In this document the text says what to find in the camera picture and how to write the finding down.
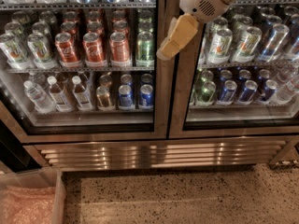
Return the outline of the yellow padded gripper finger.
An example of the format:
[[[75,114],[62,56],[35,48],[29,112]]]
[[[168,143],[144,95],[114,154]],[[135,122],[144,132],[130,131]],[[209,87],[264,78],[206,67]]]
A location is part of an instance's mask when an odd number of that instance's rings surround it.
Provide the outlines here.
[[[158,48],[156,55],[162,61],[168,61],[180,53],[194,38],[199,22],[191,14],[180,15],[170,22],[167,37]]]

